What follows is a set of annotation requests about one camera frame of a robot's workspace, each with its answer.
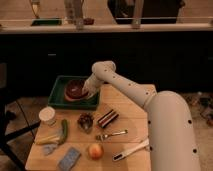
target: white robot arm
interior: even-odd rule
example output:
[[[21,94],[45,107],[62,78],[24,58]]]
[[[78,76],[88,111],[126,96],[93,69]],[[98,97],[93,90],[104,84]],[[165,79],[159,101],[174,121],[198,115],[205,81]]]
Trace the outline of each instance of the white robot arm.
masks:
[[[93,95],[108,82],[148,113],[152,171],[200,171],[192,118],[185,100],[172,91],[152,92],[115,73],[112,61],[96,62],[83,90]]]

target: wooden tabletop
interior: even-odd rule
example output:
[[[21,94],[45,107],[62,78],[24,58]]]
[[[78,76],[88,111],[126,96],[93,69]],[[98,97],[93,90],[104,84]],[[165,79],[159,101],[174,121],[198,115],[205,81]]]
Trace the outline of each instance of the wooden tabletop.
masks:
[[[155,90],[154,85],[145,85],[151,90]],[[102,130],[96,125],[96,121],[114,109],[119,117],[107,128]],[[69,135],[66,142],[60,145],[52,154],[45,156],[42,152],[42,146],[32,145],[28,160],[27,170],[58,170],[57,164],[63,158],[70,147],[76,148],[81,153],[81,157],[72,171],[150,171],[150,154],[147,150],[141,149],[125,159],[117,162],[112,161],[112,157],[125,149],[135,147],[141,140],[148,135],[147,114],[134,102],[113,88],[111,85],[103,85],[101,88],[100,104],[96,111],[90,111],[94,116],[94,125],[90,134],[84,133],[78,128],[77,119],[81,110],[56,110],[57,124],[49,127],[41,123],[36,134],[36,139],[44,137],[54,131],[54,127],[62,119],[69,121]],[[110,137],[100,142],[104,148],[104,156],[99,160],[92,160],[88,157],[87,147],[94,142],[95,135],[102,133],[113,133],[122,130],[128,130],[128,134]]]

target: cable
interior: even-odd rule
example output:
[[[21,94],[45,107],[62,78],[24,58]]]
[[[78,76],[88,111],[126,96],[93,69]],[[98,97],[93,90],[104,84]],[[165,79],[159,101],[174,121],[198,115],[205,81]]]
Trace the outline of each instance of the cable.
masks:
[[[21,112],[22,112],[22,114],[23,114],[23,116],[24,116],[24,119],[25,119],[25,121],[26,121],[26,123],[27,123],[27,126],[30,127],[30,124],[29,124],[29,122],[28,122],[28,120],[27,120],[27,117],[26,117],[26,115],[25,115],[25,113],[24,113],[24,110],[22,109],[20,103],[18,102],[18,100],[15,100],[15,102],[16,102],[16,104],[19,106],[19,108],[20,108],[20,110],[21,110]],[[32,134],[32,136],[33,136],[33,139],[35,139],[35,135],[34,135],[33,131],[30,130],[30,132],[31,132],[31,134]]]

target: fork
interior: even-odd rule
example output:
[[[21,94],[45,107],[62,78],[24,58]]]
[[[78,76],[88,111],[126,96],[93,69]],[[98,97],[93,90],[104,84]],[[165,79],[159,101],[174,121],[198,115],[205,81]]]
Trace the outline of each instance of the fork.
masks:
[[[112,134],[101,134],[101,135],[96,135],[95,139],[96,140],[100,140],[100,141],[104,141],[105,139],[111,137],[111,136],[116,136],[116,135],[121,135],[121,134],[127,134],[128,131],[125,129],[124,131],[121,132],[114,132]]]

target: paper cup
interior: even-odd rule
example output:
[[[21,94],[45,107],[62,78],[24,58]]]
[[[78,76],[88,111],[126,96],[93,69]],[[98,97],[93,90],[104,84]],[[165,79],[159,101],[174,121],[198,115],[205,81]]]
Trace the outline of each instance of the paper cup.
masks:
[[[51,126],[56,122],[55,109],[52,107],[45,107],[39,112],[39,119],[45,124]]]

